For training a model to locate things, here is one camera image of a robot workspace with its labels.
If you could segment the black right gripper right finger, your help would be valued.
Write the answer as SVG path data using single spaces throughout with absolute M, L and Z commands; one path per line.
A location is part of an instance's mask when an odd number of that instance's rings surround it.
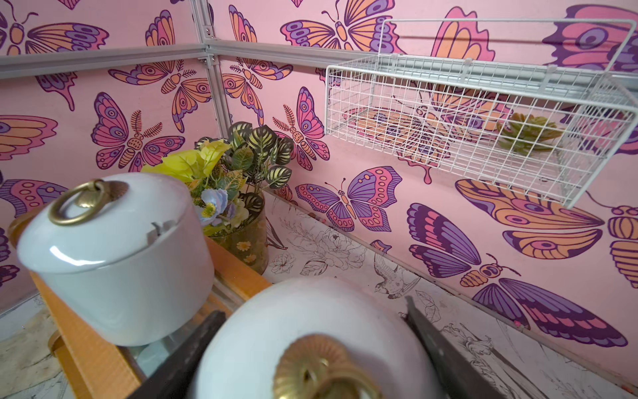
M 446 337 L 420 312 L 411 296 L 405 297 L 405 322 L 415 333 L 433 364 L 449 398 L 503 398 Z

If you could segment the white tea canister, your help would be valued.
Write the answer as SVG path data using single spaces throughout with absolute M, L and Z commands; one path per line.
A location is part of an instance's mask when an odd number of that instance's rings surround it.
M 63 193 L 22 232 L 19 261 L 101 337 L 155 342 L 204 305 L 214 263 L 186 185 L 125 173 Z
M 442 398 L 396 312 L 338 279 L 289 279 L 241 305 L 206 348 L 190 398 Z

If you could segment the small green succulent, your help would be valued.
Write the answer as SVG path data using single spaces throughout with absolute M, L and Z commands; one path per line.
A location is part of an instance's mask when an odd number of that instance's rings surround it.
M 513 113 L 504 124 L 497 124 L 500 133 L 497 144 L 504 150 L 521 156 L 550 152 L 563 136 L 557 125 L 543 116 Z

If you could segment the wooden three-tier shelf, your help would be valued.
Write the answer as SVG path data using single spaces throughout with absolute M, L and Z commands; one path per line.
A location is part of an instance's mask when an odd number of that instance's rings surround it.
M 216 281 L 208 302 L 194 317 L 194 325 L 214 311 L 232 314 L 245 301 L 271 286 L 219 244 L 207 240 Z M 82 321 L 35 273 L 31 277 L 57 325 L 49 347 L 78 398 L 127 398 L 146 380 L 133 354 L 106 342 Z

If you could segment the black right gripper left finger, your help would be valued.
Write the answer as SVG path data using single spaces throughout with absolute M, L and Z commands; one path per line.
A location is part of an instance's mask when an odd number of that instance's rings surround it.
M 206 348 L 226 320 L 226 313 L 219 310 L 212 312 L 128 398 L 186 398 Z

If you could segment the glass vase with green plant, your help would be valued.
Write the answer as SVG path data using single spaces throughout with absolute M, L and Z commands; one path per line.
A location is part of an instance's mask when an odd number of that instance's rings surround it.
M 184 183 L 204 235 L 263 274 L 269 261 L 264 189 L 290 181 L 293 150 L 293 140 L 269 126 L 237 122 L 228 139 L 204 138 L 143 171 Z

